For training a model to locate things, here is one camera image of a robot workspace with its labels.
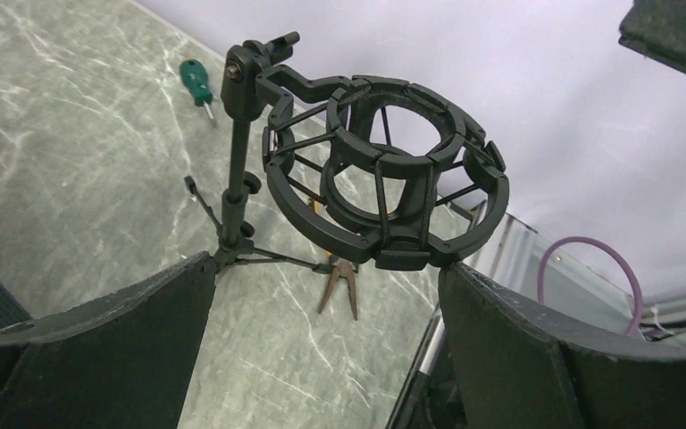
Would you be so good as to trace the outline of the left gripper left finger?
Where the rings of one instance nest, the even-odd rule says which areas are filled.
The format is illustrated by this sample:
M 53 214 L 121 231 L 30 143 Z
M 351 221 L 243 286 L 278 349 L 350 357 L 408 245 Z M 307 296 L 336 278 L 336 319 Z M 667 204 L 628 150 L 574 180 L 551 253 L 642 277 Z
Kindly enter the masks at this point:
M 200 252 L 0 331 L 0 428 L 174 428 L 215 292 Z

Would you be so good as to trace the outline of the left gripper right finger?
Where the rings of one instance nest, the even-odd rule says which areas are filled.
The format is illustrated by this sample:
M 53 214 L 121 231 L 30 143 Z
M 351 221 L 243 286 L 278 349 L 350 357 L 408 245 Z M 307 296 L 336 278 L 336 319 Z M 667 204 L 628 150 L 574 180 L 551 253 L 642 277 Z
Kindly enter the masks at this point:
M 465 265 L 439 304 L 471 428 L 686 428 L 686 349 L 585 324 Z

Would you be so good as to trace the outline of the black tripod shock-mount stand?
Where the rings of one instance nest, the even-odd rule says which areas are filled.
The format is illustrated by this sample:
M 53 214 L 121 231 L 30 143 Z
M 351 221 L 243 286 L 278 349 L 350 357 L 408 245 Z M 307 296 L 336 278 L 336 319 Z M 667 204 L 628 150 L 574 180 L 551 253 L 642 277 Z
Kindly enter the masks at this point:
M 345 54 L 293 63 L 300 36 L 233 46 L 213 92 L 231 121 L 221 212 L 214 227 L 218 270 L 289 262 L 256 246 L 246 219 L 266 189 L 286 226 L 330 253 L 308 262 L 336 278 L 343 264 L 420 271 L 462 262 L 506 218 L 504 160 L 471 115 L 408 80 L 345 73 Z M 308 75 L 314 70 L 314 76 Z

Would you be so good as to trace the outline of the black front frame rail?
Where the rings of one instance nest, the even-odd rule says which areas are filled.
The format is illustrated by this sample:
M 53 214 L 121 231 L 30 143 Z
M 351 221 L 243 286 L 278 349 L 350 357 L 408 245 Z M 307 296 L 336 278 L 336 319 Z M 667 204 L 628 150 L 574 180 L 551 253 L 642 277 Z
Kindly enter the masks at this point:
M 435 307 L 385 427 L 454 427 L 447 407 L 454 384 L 442 312 Z

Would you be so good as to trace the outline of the green-handled screwdriver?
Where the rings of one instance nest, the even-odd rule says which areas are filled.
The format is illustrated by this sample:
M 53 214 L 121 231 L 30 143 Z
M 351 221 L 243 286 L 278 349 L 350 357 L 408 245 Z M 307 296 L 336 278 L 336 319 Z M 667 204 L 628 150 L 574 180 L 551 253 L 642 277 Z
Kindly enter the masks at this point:
M 210 123 L 215 127 L 216 119 L 211 108 L 213 92 L 204 65 L 196 59 L 185 60 L 179 66 L 179 75 L 183 86 L 191 95 L 194 105 L 205 110 Z

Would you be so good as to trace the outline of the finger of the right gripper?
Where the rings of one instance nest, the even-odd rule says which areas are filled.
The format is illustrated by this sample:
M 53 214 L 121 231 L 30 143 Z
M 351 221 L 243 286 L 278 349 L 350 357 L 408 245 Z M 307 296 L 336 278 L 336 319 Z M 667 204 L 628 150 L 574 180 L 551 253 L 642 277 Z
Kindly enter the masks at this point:
M 686 0 L 632 3 L 619 44 L 686 74 Z

